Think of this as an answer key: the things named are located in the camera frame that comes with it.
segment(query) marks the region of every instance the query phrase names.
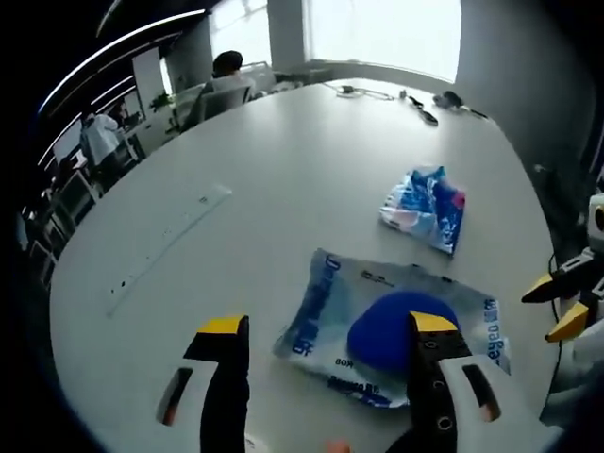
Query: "white table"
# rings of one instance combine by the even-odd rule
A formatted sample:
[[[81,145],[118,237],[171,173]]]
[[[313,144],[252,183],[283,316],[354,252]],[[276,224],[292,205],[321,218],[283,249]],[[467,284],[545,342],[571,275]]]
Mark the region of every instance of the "white table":
[[[357,80],[358,86],[376,84]],[[380,85],[397,95],[402,87]],[[247,432],[274,452],[323,451],[345,438],[355,452],[385,449],[410,425],[336,394],[278,361],[271,347],[293,318],[317,247],[368,260],[417,262],[501,302],[512,373],[537,413],[557,359],[544,335],[548,305],[520,297],[552,253],[537,197],[497,125],[431,107],[342,99],[315,85],[269,96],[203,123],[132,170],[84,219],[53,276],[51,329],[60,383],[84,423],[112,451],[198,451],[202,401],[214,365],[186,362],[195,330],[213,316],[247,313],[251,400]],[[442,164],[467,191],[453,260],[378,220],[410,168]],[[112,318],[108,289],[132,257],[212,183],[233,194],[180,238]],[[178,366],[194,369],[176,423],[155,419]]]
[[[66,237],[67,232],[70,232],[70,231],[74,230],[74,228],[76,228],[75,218],[80,213],[80,211],[86,207],[86,205],[89,201],[87,199],[84,199],[83,201],[80,201],[79,206],[77,206],[75,209],[68,210],[64,206],[63,201],[62,201],[62,197],[63,197],[63,193],[64,193],[65,189],[68,188],[72,184],[76,184],[79,181],[79,183],[81,183],[84,186],[84,189],[86,190],[86,192],[88,192],[90,194],[91,199],[95,204],[98,203],[101,199],[101,194],[96,189],[96,187],[94,187],[91,183],[88,182],[88,179],[83,175],[83,172],[84,172],[84,169],[81,167],[78,169],[75,169],[74,173],[70,176],[70,178],[67,180],[67,182],[65,182],[65,184],[63,184],[63,186],[60,188],[59,191],[57,191],[56,193],[53,193],[53,194],[48,192],[48,197],[49,197],[50,203],[51,203],[51,205],[49,207],[50,214],[49,214],[48,220],[54,224],[55,228],[57,229],[59,234],[61,236],[63,236],[63,238]],[[63,213],[65,215],[67,215],[67,217],[70,219],[71,225],[69,226],[69,229],[63,224],[63,222],[57,216],[56,209],[58,206],[61,207]]]

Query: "person sitting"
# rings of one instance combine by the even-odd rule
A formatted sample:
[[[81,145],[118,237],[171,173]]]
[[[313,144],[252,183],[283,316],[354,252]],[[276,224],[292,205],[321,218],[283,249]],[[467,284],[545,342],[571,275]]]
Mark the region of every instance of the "person sitting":
[[[202,94],[223,92],[240,87],[250,87],[249,97],[253,97],[256,82],[240,73],[243,56],[235,50],[223,52],[213,62],[213,80],[202,89]]]
[[[92,165],[92,176],[105,192],[125,174],[116,156],[118,147],[123,145],[117,135],[118,128],[108,115],[95,115],[90,107],[82,111],[80,146]]]

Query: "window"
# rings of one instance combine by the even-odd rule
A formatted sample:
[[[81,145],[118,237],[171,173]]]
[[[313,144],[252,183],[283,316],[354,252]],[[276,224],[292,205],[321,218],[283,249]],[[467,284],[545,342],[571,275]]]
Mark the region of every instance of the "window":
[[[601,126],[600,138],[596,145],[596,151],[594,152],[592,171],[596,173],[598,167],[601,169],[598,180],[602,180],[604,182],[604,125]]]
[[[214,58],[227,50],[243,55],[243,63],[271,64],[267,0],[223,0],[210,16],[211,53]]]
[[[172,81],[170,80],[170,73],[168,72],[168,65],[166,59],[159,60],[159,71],[161,72],[161,83],[163,84],[163,90],[168,95],[174,94],[172,89]]]
[[[61,162],[79,145],[79,135],[82,131],[82,123],[74,122],[53,145],[53,153],[57,162]]]
[[[307,59],[357,61],[455,81],[460,0],[303,0]]]

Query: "cable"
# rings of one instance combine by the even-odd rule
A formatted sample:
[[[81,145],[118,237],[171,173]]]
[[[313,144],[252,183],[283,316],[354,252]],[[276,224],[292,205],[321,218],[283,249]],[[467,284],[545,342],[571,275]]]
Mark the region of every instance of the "cable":
[[[375,92],[373,90],[367,90],[365,88],[356,88],[350,85],[341,85],[340,87],[333,87],[327,84],[326,82],[321,83],[321,85],[325,85],[326,87],[335,91],[338,97],[345,97],[348,99],[353,99],[361,96],[373,97],[374,99],[378,99],[380,101],[394,101],[396,99],[395,97],[390,96],[386,92]]]
[[[553,269],[553,264],[554,264],[554,259],[556,258],[556,252],[553,252],[551,254],[551,257],[549,257],[549,261],[547,262],[547,272],[549,272],[550,275],[552,275],[555,270]],[[558,315],[558,312],[556,311],[556,301],[554,299],[552,299],[550,301],[551,303],[551,310],[554,313],[554,319],[556,320],[556,324],[558,324],[560,322],[560,316]],[[558,342],[558,360],[556,361],[556,366],[554,366],[554,372],[551,375],[551,382],[549,383],[549,390],[547,391],[547,394],[550,395],[551,394],[551,389],[554,386],[554,381],[556,380],[556,376],[558,375],[558,370],[560,370],[560,362],[562,360],[562,341]]]

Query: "blue and white packaging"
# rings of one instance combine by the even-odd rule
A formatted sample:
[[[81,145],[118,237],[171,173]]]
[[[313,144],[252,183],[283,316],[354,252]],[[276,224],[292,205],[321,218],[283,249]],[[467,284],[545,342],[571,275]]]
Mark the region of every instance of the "blue and white packaging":
[[[344,258],[317,250],[302,305],[277,339],[274,353],[325,381],[326,385],[368,405],[398,408],[409,404],[402,377],[380,373],[349,357],[352,324],[385,294],[414,291],[443,300],[456,314],[473,354],[490,357],[510,370],[507,339],[499,324],[499,304],[488,294],[417,265]]]
[[[419,167],[393,187],[379,214],[388,226],[453,255],[464,207],[465,193],[447,182],[444,167]]]

